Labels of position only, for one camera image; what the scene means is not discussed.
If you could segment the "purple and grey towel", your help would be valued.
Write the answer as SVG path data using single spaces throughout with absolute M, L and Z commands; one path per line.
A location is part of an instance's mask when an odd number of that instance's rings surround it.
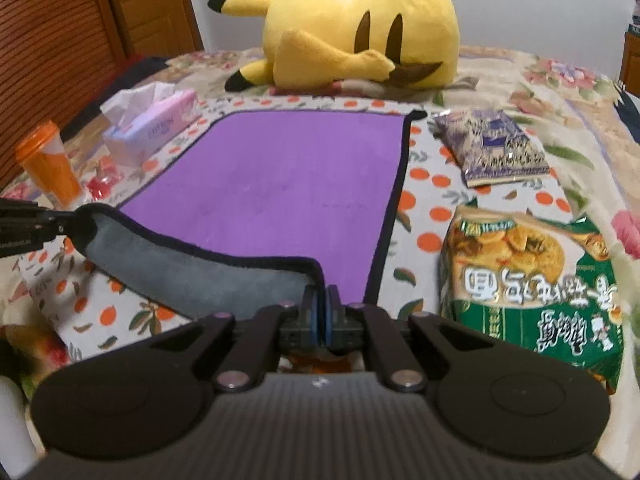
M 189 318 L 249 318 L 334 285 L 378 299 L 412 115 L 236 112 L 119 208 L 78 210 L 75 247 Z

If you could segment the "pink tissue box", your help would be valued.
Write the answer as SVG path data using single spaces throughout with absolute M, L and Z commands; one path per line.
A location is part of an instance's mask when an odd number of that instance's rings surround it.
M 168 82 L 120 90 L 100 105 L 103 141 L 118 166 L 136 168 L 200 116 L 198 94 Z

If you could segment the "purple snack packet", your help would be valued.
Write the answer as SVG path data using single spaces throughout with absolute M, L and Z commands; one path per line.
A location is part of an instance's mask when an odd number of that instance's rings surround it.
M 468 188 L 550 174 L 544 151 L 503 110 L 448 110 L 433 120 Z

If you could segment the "floral bed sheet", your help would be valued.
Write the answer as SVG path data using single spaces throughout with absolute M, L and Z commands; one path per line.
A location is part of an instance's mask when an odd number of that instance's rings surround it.
M 445 90 L 405 94 L 346 82 L 323 98 L 284 96 L 266 88 L 235 96 L 226 79 L 258 60 L 259 49 L 195 52 L 170 60 L 158 75 L 198 92 L 204 113 L 215 102 L 274 99 L 370 100 L 431 113 L 447 108 L 503 110 L 547 153 L 572 215 L 587 216 L 612 252 L 622 306 L 625 350 L 612 415 L 597 453 L 625 478 L 639 470 L 639 147 L 623 112 L 634 101 L 611 79 L 548 58 L 498 48 L 466 47 Z M 146 324 L 178 326 L 169 312 L 134 296 L 93 269 L 63 242 L 1 263 L 2 378 L 29 398 L 61 366 L 140 339 Z

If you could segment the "yellow Pikachu plush toy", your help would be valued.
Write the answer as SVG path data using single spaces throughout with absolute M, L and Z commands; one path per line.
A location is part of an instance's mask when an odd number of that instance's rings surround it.
M 359 79 L 396 88 L 445 87 L 458 70 L 451 0 L 208 0 L 222 15 L 262 18 L 264 56 L 239 68 L 229 92 L 321 89 Z

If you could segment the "green instant noodle pack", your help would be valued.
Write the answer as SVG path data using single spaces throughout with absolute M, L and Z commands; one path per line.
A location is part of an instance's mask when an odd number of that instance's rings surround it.
M 588 217 L 561 223 L 460 206 L 439 279 L 444 318 L 582 368 L 616 391 L 623 312 L 608 246 Z

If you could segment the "red candy wrapper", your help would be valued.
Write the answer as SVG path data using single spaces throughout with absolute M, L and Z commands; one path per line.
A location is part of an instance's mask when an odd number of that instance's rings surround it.
M 96 165 L 96 174 L 87 183 L 87 190 L 93 200 L 106 200 L 123 178 L 124 173 L 111 156 L 103 156 Z

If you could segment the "wooden louvered door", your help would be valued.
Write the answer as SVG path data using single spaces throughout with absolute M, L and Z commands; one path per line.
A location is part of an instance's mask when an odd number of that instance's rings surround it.
M 202 45 L 191 0 L 1 0 L 1 182 L 37 124 L 65 127 L 135 62 Z

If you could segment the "wooden sideboard cabinet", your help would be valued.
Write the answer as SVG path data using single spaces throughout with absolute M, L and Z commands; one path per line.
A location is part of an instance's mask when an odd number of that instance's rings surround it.
M 626 32 L 620 82 L 628 93 L 640 96 L 640 38 Z

